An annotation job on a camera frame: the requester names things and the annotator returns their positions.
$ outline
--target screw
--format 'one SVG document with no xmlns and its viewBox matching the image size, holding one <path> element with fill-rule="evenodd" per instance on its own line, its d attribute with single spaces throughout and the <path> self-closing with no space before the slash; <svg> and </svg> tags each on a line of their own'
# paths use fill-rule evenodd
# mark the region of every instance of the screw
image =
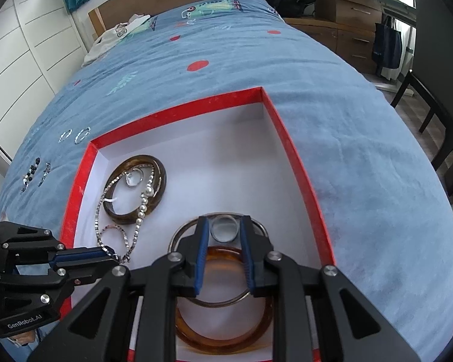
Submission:
<svg viewBox="0 0 453 362">
<path fill-rule="evenodd" d="M 168 260 L 171 262 L 179 262 L 183 258 L 183 255 L 179 252 L 172 252 L 168 255 Z"/>
<path fill-rule="evenodd" d="M 326 265 L 323 269 L 324 273 L 327 275 L 327 276 L 335 276 L 337 275 L 337 267 L 333 266 L 333 265 Z"/>
<path fill-rule="evenodd" d="M 272 250 L 271 252 L 267 253 L 267 258 L 272 261 L 280 261 L 282 259 L 282 253 Z"/>
<path fill-rule="evenodd" d="M 123 265 L 117 265 L 114 268 L 112 268 L 112 274 L 114 276 L 124 276 L 126 273 L 126 267 Z"/>
</svg>

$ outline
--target white cloth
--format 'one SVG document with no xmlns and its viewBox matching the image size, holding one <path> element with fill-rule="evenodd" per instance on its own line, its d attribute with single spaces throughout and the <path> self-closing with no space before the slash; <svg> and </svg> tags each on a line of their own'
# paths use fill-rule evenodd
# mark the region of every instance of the white cloth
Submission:
<svg viewBox="0 0 453 362">
<path fill-rule="evenodd" d="M 145 15 L 134 19 L 132 22 L 120 23 L 116 25 L 111 30 L 105 31 L 98 39 L 95 40 L 92 48 L 84 57 L 84 62 L 82 66 L 89 65 L 90 63 L 97 60 L 100 56 L 107 53 L 114 46 L 116 46 L 123 38 L 126 37 L 131 31 L 139 27 L 145 21 L 147 21 L 151 16 Z"/>
</svg>

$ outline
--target chair backrest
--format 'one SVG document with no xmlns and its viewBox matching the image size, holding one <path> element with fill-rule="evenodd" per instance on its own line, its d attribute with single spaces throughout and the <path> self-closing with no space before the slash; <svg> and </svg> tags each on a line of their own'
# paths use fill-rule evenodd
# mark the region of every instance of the chair backrest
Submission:
<svg viewBox="0 0 453 362">
<path fill-rule="evenodd" d="M 453 118 L 453 15 L 442 0 L 415 0 L 413 73 Z"/>
</svg>

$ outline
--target gold bangle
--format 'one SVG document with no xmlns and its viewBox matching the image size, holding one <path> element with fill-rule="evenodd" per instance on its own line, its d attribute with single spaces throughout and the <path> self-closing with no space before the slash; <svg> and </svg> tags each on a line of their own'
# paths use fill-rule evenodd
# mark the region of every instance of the gold bangle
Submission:
<svg viewBox="0 0 453 362">
<path fill-rule="evenodd" d="M 242 262 L 242 251 L 231 246 L 209 246 L 206 260 L 232 260 Z M 214 355 L 226 355 L 239 352 L 254 344 L 270 327 L 273 316 L 272 298 L 265 298 L 262 318 L 254 328 L 233 339 L 218 340 L 197 334 L 183 319 L 176 307 L 176 334 L 186 344 L 200 351 Z"/>
<path fill-rule="evenodd" d="M 143 166 L 143 165 L 151 165 L 154 168 L 155 173 L 153 177 L 152 187 L 154 190 L 154 195 L 149 198 L 148 200 L 148 209 L 145 212 L 145 215 L 149 215 L 159 204 L 161 198 L 163 197 L 163 193 L 166 188 L 166 170 L 163 164 L 155 157 L 151 155 L 137 155 L 133 156 L 122 162 L 116 169 L 112 172 L 111 176 L 108 178 L 104 189 L 113 181 L 116 177 L 120 176 L 123 172 L 127 170 L 131 170 L 134 167 Z M 105 198 L 111 199 L 112 194 L 114 193 L 114 189 L 116 185 L 112 185 L 112 187 L 107 191 Z M 117 224 L 134 224 L 138 217 L 139 207 L 135 210 L 129 212 L 128 214 L 118 215 L 112 209 L 112 203 L 108 201 L 104 201 L 104 210 L 106 213 L 117 223 Z"/>
</svg>

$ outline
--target silver ring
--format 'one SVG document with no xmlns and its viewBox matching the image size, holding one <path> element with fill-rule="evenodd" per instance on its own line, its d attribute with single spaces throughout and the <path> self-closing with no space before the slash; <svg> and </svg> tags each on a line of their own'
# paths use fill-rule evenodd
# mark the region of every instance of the silver ring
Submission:
<svg viewBox="0 0 453 362">
<path fill-rule="evenodd" d="M 241 218 L 243 215 L 242 214 L 237 214 L 235 212 L 212 212 L 210 214 L 202 215 L 204 217 L 207 217 L 208 219 L 210 218 L 216 218 L 218 216 L 231 216 L 234 219 Z M 261 231 L 264 237 L 268 238 L 268 233 L 265 227 L 255 219 L 252 219 L 252 223 Z M 181 236 L 188 230 L 190 227 L 194 226 L 195 224 L 198 223 L 198 218 L 194 218 L 188 222 L 186 222 L 183 226 L 181 226 L 174 234 L 173 237 L 171 238 L 171 241 L 169 242 L 168 245 L 168 253 L 171 253 L 173 251 L 176 251 L 178 242 L 180 241 Z M 231 306 L 237 302 L 242 301 L 242 299 L 245 299 L 248 295 L 250 294 L 249 290 L 246 289 L 243 291 L 241 294 L 237 295 L 234 298 L 231 298 L 227 301 L 221 301 L 221 302 L 206 302 L 202 301 L 201 299 L 196 299 L 196 298 L 188 298 L 189 301 L 193 302 L 195 305 L 201 306 L 201 307 L 209 307 L 209 308 L 217 308 L 217 307 L 226 307 L 226 306 Z"/>
<path fill-rule="evenodd" d="M 59 143 L 62 141 L 62 140 L 65 140 L 67 139 L 70 134 L 72 133 L 72 129 L 69 129 L 68 131 L 64 132 L 63 134 L 60 135 L 60 138 L 59 138 Z"/>
<path fill-rule="evenodd" d="M 137 184 L 131 184 L 130 183 L 130 177 L 131 177 L 131 174 L 136 171 L 136 172 L 139 172 L 141 174 L 141 177 L 138 181 Z M 126 173 L 126 185 L 130 188 L 134 188 L 136 186 L 138 186 L 139 184 L 141 184 L 141 182 L 143 181 L 144 179 L 144 173 L 143 171 L 139 168 L 139 167 L 133 167 L 132 169 L 128 170 L 127 173 Z"/>
<path fill-rule="evenodd" d="M 228 230 L 228 233 L 225 234 L 225 232 L 221 232 L 218 230 L 218 227 L 215 228 L 215 223 L 220 222 L 220 221 L 229 221 L 235 224 L 235 232 L 230 233 Z M 219 242 L 220 244 L 227 244 L 228 242 L 233 242 L 235 238 L 237 238 L 238 232 L 239 232 L 240 226 L 237 222 L 237 220 L 231 216 L 231 215 L 218 215 L 215 217 L 210 224 L 210 234 L 213 237 L 213 239 L 216 242 Z"/>
<path fill-rule="evenodd" d="M 81 141 L 83 141 L 85 139 L 85 137 L 91 133 L 91 127 L 88 126 L 87 128 L 85 129 L 82 129 L 76 136 L 76 139 L 74 140 L 74 143 L 75 144 L 79 144 Z"/>
</svg>

